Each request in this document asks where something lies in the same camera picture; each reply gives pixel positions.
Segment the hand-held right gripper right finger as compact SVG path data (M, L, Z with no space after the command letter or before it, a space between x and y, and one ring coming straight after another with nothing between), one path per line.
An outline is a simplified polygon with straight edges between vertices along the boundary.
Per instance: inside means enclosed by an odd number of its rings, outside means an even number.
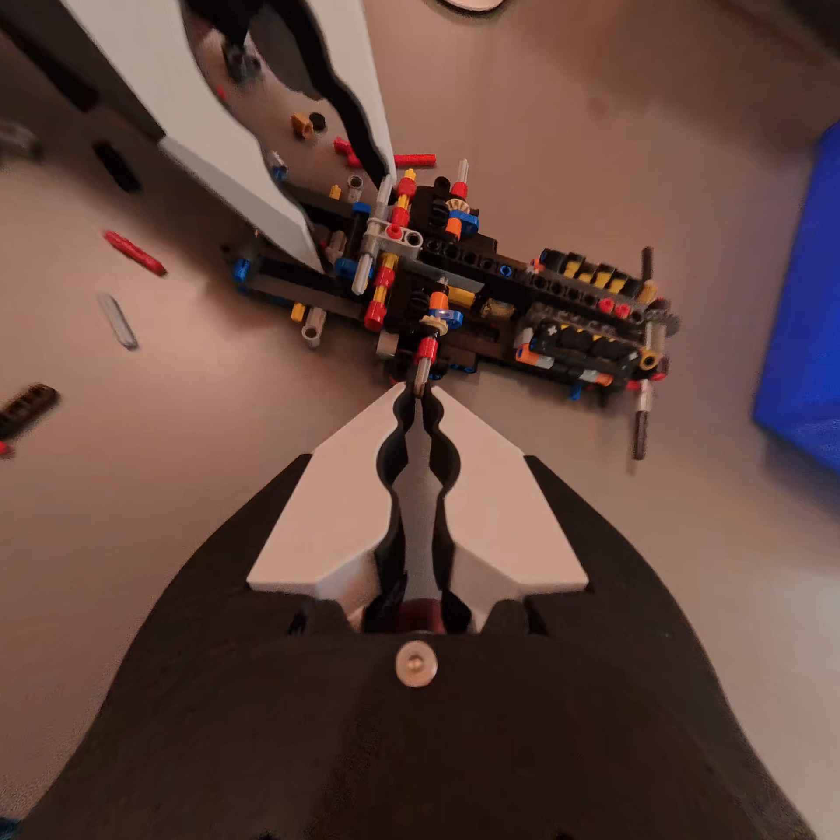
M499 602L583 592L589 576L520 448L440 387L422 406L441 485L432 560L446 631L481 631Z

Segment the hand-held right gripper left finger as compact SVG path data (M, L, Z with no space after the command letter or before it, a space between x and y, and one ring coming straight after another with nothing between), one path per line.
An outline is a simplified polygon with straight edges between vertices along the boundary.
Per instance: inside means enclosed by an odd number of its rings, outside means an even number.
M393 484L407 463L414 410L408 388L394 385L312 450L248 573L252 591L336 602L360 631L377 599L403 590Z

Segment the red lego axle with connector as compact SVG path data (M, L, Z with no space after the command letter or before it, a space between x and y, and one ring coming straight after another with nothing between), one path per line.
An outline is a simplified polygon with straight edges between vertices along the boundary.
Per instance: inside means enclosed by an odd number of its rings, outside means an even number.
M349 168L360 170L363 168L361 160L354 153L350 142L344 138L335 138L332 142L337 154L343 155ZM398 170L433 169L437 166L435 154L396 154L394 164Z

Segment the dark grey lego connector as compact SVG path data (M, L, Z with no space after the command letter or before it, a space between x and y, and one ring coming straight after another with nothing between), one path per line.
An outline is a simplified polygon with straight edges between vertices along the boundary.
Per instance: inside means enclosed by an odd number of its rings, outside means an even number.
M226 39L222 51L227 74L234 83L242 85L261 78L261 62L245 45Z

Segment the short red lego axle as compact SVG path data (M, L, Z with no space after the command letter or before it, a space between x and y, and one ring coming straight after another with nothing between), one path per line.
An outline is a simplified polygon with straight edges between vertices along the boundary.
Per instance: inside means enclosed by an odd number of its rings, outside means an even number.
M127 257L132 262L143 267L145 270L148 270L150 273L156 275L157 277L166 276L167 268L165 268L158 259L148 254L145 250L135 245L127 238L121 236L120 234L112 230L103 231L102 237L112 248L117 250L121 255Z

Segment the blue storage bin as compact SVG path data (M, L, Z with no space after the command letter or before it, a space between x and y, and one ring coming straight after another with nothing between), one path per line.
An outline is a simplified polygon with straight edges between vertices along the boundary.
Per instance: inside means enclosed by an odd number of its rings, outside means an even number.
M752 418L838 473L838 122L816 148Z

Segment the grey lego axle piece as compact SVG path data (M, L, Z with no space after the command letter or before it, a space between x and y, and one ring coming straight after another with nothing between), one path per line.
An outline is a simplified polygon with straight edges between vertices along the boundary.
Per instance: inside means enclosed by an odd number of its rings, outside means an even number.
M107 293L98 294L99 306L108 321L115 339L128 351L140 349L139 341L126 319L118 301Z

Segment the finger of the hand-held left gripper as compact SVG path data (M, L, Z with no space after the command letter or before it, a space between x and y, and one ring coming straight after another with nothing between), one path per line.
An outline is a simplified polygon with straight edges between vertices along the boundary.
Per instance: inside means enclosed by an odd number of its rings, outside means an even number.
M307 216L271 179L257 139L207 85L180 3L62 4L163 130L162 152L289 257L323 273Z
M286 88L325 100L336 111L374 186L396 176L362 2L261 2L248 36Z

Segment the black lego technic chassis model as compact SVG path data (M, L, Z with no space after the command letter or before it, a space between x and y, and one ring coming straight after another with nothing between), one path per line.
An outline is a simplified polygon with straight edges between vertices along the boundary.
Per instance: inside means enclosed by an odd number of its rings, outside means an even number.
M391 385L422 396L451 371L481 363L559 383L601 406L634 394L633 458L648 448L655 383L669 373L667 341L679 316L654 282L653 250L633 274L573 251L544 249L521 262L480 232L468 162L454 181L418 185L412 169L384 180L373 204L362 180L328 195L289 185L313 222L322 270L305 267L258 231L224 248L236 288L288 308L312 349L328 316L357 324Z

